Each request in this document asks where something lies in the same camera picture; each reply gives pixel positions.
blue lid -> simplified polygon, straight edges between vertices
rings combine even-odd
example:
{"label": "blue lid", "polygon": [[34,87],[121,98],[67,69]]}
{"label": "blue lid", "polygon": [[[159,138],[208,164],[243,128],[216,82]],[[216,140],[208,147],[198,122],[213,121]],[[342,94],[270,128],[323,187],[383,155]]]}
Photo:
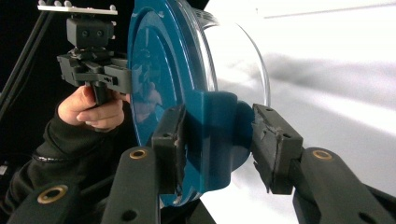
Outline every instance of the blue lid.
{"label": "blue lid", "polygon": [[[174,105],[186,105],[186,117],[193,129],[189,133],[194,138],[188,143],[182,198],[162,195],[164,205],[182,205],[206,191],[226,187],[231,171],[249,155],[253,113],[248,105],[237,102],[236,95],[215,91],[210,50],[187,2],[136,0],[128,59],[138,144],[148,142],[163,111]],[[241,117],[238,111],[244,115],[240,120],[236,120]],[[248,126],[235,131],[235,123],[241,120]],[[235,140],[242,135],[245,140]]]}

person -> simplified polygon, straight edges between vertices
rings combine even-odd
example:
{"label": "person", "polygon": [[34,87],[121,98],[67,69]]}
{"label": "person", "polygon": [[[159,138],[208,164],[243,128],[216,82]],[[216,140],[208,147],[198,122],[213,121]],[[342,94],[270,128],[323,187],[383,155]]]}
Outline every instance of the person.
{"label": "person", "polygon": [[69,181],[80,187],[92,182],[94,171],[109,160],[112,140],[124,121],[122,101],[130,102],[129,95],[112,94],[112,101],[95,107],[92,89],[82,86],[57,106],[45,128],[45,142],[11,180],[0,205],[2,219],[7,220],[29,193],[50,182]]}

black sleeve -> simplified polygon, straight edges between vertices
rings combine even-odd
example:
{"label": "black sleeve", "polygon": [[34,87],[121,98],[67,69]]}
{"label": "black sleeve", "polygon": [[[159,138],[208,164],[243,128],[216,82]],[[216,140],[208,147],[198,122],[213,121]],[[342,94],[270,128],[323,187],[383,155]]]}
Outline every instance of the black sleeve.
{"label": "black sleeve", "polygon": [[29,193],[52,181],[83,183],[108,160],[116,132],[99,133],[75,127],[56,114],[47,124],[45,142],[13,176],[1,204],[3,212],[9,216]]}

human hand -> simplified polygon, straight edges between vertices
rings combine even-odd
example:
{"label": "human hand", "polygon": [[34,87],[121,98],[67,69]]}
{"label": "human hand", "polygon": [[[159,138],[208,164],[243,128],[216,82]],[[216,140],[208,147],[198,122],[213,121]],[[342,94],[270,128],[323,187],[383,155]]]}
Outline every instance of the human hand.
{"label": "human hand", "polygon": [[96,103],[91,87],[81,86],[58,107],[58,115],[64,122],[87,129],[113,130],[124,120],[122,101],[129,96],[113,91],[114,100],[93,108]]}

brass bushing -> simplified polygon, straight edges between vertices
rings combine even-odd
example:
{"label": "brass bushing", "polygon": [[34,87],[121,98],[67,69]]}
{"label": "brass bushing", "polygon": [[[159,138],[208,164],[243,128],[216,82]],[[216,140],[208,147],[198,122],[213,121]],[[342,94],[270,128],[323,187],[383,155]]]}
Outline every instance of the brass bushing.
{"label": "brass bushing", "polygon": [[37,201],[39,203],[54,203],[60,200],[67,192],[68,187],[66,185],[54,186],[50,189],[46,189],[38,195]]}
{"label": "brass bushing", "polygon": [[138,149],[129,154],[129,157],[134,160],[140,160],[148,155],[148,151],[145,149]]}
{"label": "brass bushing", "polygon": [[315,150],[312,152],[312,154],[314,154],[314,156],[320,160],[329,161],[332,159],[332,155],[324,150]]}

